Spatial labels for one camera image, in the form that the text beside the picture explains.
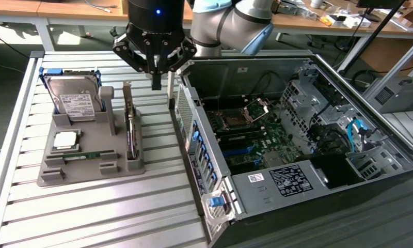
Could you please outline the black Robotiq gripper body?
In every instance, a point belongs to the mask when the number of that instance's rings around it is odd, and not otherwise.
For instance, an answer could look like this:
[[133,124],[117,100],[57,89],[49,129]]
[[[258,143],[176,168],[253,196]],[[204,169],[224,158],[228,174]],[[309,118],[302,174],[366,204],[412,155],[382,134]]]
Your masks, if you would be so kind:
[[126,37],[145,54],[168,56],[184,40],[184,1],[128,1]]

